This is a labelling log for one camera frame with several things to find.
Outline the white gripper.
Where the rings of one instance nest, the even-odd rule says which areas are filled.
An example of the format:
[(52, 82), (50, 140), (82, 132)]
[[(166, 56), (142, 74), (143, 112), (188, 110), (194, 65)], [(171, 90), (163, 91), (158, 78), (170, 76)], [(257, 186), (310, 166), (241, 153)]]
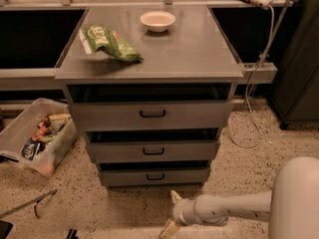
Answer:
[(175, 191), (170, 192), (171, 201), (174, 204), (172, 218), (169, 218), (159, 234), (159, 239), (170, 239), (180, 229), (180, 226), (190, 226), (197, 224), (199, 219), (195, 212), (195, 201), (182, 199)]

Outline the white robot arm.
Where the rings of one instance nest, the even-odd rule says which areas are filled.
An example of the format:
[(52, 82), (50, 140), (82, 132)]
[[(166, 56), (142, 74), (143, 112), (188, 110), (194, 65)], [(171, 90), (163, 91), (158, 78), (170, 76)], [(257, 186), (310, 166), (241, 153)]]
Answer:
[(174, 190), (170, 194), (172, 213), (159, 239), (170, 239), (184, 226), (224, 226), (231, 217), (266, 222), (269, 239), (319, 238), (318, 158), (287, 161), (266, 192), (230, 197), (203, 194), (194, 199)]

